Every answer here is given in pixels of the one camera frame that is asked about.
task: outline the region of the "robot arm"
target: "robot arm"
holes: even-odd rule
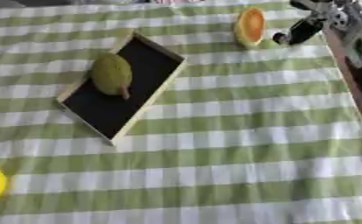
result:
[[[299,20],[291,26],[289,34],[277,32],[273,40],[279,45],[297,45],[305,42],[320,32],[324,27],[324,20],[318,18],[316,13],[311,13],[308,17]]]
[[[322,12],[333,0],[290,0],[289,4],[294,8],[303,11],[317,11]]]
[[[324,27],[324,21],[327,19],[333,0],[290,0],[289,3],[297,9],[311,11],[311,13],[291,26],[289,34],[277,32],[273,40],[279,45],[301,44],[320,32]]]

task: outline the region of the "halved orange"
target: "halved orange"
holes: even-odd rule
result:
[[[256,7],[245,9],[235,24],[235,35],[244,46],[257,46],[262,40],[265,18]]]

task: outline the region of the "orange flesh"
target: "orange flesh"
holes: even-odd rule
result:
[[[250,9],[242,16],[242,20],[244,35],[252,42],[258,41],[264,28],[264,17],[261,12],[257,9]]]

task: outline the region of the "tablecloth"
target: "tablecloth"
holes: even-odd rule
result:
[[[246,6],[267,19],[234,42]],[[362,116],[287,1],[0,10],[0,223],[362,223]],[[129,28],[189,66],[116,145],[55,96]]]

